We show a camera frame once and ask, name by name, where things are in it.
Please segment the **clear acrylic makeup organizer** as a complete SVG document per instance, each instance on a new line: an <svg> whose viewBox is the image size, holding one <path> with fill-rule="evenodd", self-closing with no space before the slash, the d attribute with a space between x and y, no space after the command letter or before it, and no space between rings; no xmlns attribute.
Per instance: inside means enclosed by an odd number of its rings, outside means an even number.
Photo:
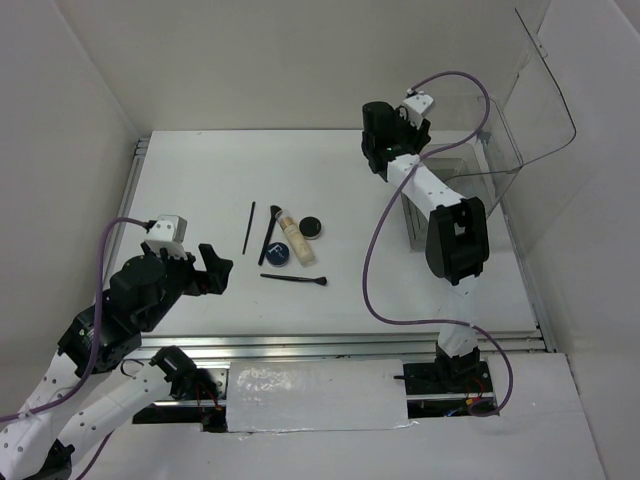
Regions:
<svg viewBox="0 0 640 480"><path fill-rule="evenodd" d="M523 12L515 14L520 55L504 91L493 95L482 88L459 101L479 109L475 129L422 155L403 155L388 170L389 181L426 218L429 248L444 231L437 218L459 213L467 230L485 226L525 166L575 139L575 122L545 50Z"/></svg>

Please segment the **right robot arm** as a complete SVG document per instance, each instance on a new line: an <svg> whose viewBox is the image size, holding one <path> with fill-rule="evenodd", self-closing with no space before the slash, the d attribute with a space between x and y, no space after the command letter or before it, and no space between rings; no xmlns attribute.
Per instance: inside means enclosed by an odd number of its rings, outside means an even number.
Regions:
<svg viewBox="0 0 640 480"><path fill-rule="evenodd" d="M431 273L465 297L490 254L485 206L480 198L446 186L426 166L429 155L423 149L431 140L426 117L431 104L431 98L422 94L398 107L383 101L365 104L361 149L371 171L395 186L396 197L406 196L425 216L424 254ZM481 332L461 320L439 324L432 372L406 373L401 378L411 387L432 383L453 392L478 375Z"/></svg>

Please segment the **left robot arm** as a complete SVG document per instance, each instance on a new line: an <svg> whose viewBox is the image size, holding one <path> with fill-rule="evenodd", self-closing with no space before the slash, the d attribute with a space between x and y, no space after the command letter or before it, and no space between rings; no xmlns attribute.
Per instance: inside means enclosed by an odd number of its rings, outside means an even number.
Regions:
<svg viewBox="0 0 640 480"><path fill-rule="evenodd" d="M1 422L2 478L67 479L89 449L149 404L166 397L218 400L211 375L168 346L123 385L85 403L181 297L225 291L232 261L209 244L199 251L202 270L190 253L145 246L112 275L101 299L74 318L16 419Z"/></svg>

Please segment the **cream bottle clear cap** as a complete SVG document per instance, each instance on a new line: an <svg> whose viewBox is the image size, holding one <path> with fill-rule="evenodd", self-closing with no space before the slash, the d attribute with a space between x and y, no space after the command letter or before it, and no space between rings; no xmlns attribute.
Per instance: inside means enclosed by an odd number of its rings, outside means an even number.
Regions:
<svg viewBox="0 0 640 480"><path fill-rule="evenodd" d="M289 211L281 209L277 212L275 218L300 264L303 267L314 264L316 261L315 254Z"/></svg>

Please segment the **black lid cosmetic jar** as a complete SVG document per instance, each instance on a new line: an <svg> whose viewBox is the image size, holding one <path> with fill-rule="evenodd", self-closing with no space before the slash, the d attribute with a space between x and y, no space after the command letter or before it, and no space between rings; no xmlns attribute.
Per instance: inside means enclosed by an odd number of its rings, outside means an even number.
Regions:
<svg viewBox="0 0 640 480"><path fill-rule="evenodd" d="M304 217L298 226L301 234L307 240L318 239L322 234L322 223L314 216Z"/></svg>

